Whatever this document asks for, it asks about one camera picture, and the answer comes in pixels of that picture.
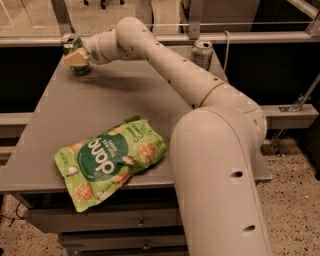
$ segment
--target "floor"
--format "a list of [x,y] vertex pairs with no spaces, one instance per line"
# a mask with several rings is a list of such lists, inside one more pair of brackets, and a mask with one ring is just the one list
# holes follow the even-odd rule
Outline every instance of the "floor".
[[[99,1],[89,2],[86,7],[80,0],[66,1],[72,10],[71,20],[76,31],[82,35],[100,32],[108,24],[115,24],[120,16],[134,13],[133,0],[126,0],[124,6],[116,0],[107,1],[106,10],[100,8]],[[49,3],[43,0],[0,0],[0,37],[48,33],[59,36]],[[156,23],[167,24],[156,26],[156,33],[175,33],[176,27],[168,24],[178,22],[177,3],[173,0],[154,1]],[[270,141],[266,140],[261,150],[273,174],[271,182],[260,183],[257,189],[274,255],[320,255],[320,181],[314,177],[317,167],[299,143],[299,137],[287,137],[281,141],[280,157],[274,153]],[[1,214],[17,220],[0,219],[3,256],[67,255],[57,242],[56,234],[44,234],[26,221],[19,220],[18,216],[25,210],[12,196],[4,197]]]

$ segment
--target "can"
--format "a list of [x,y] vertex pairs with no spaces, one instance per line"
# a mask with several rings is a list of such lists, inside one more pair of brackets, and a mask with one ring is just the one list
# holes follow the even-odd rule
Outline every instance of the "can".
[[[61,39],[61,45],[64,55],[68,55],[76,49],[83,47],[81,38],[74,33],[64,34]],[[70,66],[70,68],[72,73],[76,76],[86,75],[90,71],[89,64],[85,66]]]
[[191,60],[199,67],[209,70],[213,55],[213,47],[210,41],[197,40],[191,51]]

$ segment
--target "gray table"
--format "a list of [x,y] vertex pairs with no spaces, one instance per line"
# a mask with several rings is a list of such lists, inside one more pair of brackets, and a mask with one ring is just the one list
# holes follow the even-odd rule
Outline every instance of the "gray table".
[[[134,115],[148,119],[169,149],[176,122],[190,110],[145,61],[92,65],[83,77],[74,77],[61,61],[0,174],[0,193],[65,191],[54,154]],[[173,186],[168,155],[124,188]]]

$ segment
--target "chip bag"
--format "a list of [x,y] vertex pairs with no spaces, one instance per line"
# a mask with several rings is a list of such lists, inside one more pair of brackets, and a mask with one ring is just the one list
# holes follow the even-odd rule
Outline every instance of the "chip bag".
[[111,196],[131,176],[157,163],[166,145],[147,120],[134,117],[54,156],[78,212]]

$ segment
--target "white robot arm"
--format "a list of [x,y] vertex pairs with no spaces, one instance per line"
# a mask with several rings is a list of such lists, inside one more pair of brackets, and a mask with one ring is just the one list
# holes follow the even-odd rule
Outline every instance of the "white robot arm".
[[170,145],[190,255],[273,255],[252,170],[267,129],[259,105],[159,43],[136,18],[94,35],[84,48],[96,64],[148,61],[196,108],[178,122]]

